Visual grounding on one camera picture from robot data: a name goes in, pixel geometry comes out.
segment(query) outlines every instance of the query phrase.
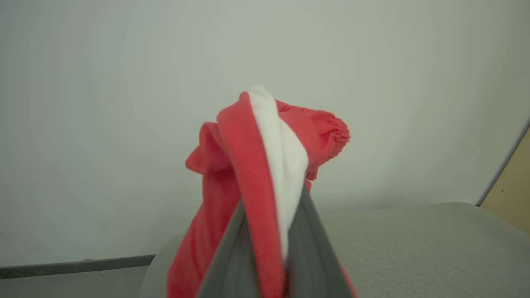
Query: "baseboard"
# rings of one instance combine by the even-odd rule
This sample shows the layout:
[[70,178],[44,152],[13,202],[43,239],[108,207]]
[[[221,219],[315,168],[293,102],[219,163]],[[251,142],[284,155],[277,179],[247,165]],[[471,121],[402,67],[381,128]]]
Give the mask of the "baseboard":
[[149,266],[155,255],[0,268],[0,279]]

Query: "white fabric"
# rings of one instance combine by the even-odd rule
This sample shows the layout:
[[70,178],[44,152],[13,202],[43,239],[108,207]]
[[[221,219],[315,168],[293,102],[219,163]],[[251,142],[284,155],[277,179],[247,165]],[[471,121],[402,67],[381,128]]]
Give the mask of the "white fabric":
[[274,189],[281,256],[285,262],[289,251],[289,228],[300,201],[309,158],[294,131],[278,116],[272,95],[263,86],[250,88],[247,93],[265,146]]

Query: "wall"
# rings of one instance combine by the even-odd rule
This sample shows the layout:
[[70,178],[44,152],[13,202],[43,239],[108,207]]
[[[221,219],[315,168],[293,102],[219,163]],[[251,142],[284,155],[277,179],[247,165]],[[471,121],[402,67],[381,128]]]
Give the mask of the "wall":
[[200,125],[263,84],[352,142],[318,206],[476,203],[530,116],[525,0],[2,1],[0,266],[155,253]]

